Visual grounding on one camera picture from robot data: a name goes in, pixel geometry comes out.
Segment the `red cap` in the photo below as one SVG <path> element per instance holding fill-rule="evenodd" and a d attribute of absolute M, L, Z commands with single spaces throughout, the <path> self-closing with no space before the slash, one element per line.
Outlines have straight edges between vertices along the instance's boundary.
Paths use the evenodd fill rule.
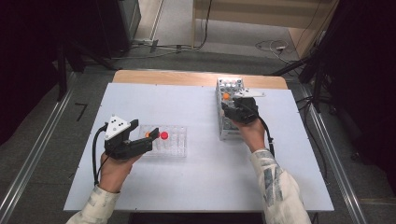
<path fill-rule="evenodd" d="M 162 132 L 161 133 L 161 139 L 163 139 L 163 140 L 166 140 L 166 139 L 168 139 L 168 133 L 167 132 Z"/>

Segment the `person's left hand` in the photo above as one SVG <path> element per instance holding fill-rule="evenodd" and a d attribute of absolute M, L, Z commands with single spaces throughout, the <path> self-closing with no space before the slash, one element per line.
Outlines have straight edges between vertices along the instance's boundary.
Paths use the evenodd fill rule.
<path fill-rule="evenodd" d="M 140 157 L 142 157 L 142 155 L 133 157 L 128 161 L 117 161 L 109 157 L 101 169 L 99 188 L 110 193 L 120 192 L 123 182 L 128 174 L 131 173 L 132 165 L 139 160 Z M 106 158 L 107 155 L 103 153 L 101 163 L 103 163 Z"/>

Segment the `sleeve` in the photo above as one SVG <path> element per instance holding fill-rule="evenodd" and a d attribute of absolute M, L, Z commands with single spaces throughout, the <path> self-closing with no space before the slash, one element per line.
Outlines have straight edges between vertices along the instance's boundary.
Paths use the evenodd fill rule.
<path fill-rule="evenodd" d="M 266 223 L 311 223 L 297 182 L 277 164 L 271 152 L 260 149 L 250 158 L 262 192 Z"/>
<path fill-rule="evenodd" d="M 70 217 L 66 224 L 106 224 L 119 197 L 119 193 L 109 193 L 95 186 L 84 208 Z"/>

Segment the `white tabletop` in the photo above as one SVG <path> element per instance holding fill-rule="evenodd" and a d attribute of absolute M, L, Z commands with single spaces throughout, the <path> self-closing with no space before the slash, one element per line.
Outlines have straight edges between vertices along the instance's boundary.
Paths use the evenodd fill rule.
<path fill-rule="evenodd" d="M 300 186 L 305 209 L 332 211 L 290 91 L 257 98 L 275 141 L 276 160 Z M 215 87 L 117 84 L 107 86 L 64 210 L 80 210 L 93 188 L 92 139 L 112 114 L 140 125 L 188 127 L 185 158 L 143 157 L 126 179 L 116 210 L 140 212 L 260 212 L 262 196 L 242 141 L 220 141 Z M 130 139 L 138 137 L 138 128 Z M 104 151 L 99 135 L 97 160 Z"/>

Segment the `clear plastic tray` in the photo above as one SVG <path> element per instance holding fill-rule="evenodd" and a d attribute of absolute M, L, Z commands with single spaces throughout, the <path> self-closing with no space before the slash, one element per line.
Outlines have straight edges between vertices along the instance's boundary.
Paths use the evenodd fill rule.
<path fill-rule="evenodd" d="M 179 125 L 139 125 L 139 138 L 159 128 L 160 137 L 152 142 L 152 150 L 144 156 L 186 157 L 187 127 Z"/>

